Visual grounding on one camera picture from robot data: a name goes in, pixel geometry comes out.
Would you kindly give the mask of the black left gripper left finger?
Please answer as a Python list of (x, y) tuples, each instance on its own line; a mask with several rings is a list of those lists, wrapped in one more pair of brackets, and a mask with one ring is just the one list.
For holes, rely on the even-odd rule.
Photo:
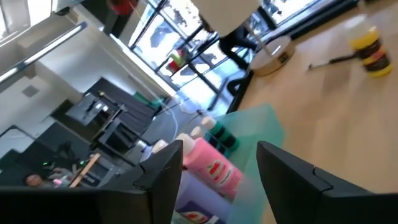
[(182, 160), (175, 140), (102, 187), (3, 187), (1, 223), (170, 223)]

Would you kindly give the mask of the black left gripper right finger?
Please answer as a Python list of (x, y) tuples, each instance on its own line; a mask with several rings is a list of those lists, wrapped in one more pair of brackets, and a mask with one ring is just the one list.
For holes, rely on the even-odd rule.
[(397, 223), (396, 193), (370, 192), (267, 141), (256, 160), (277, 223)]

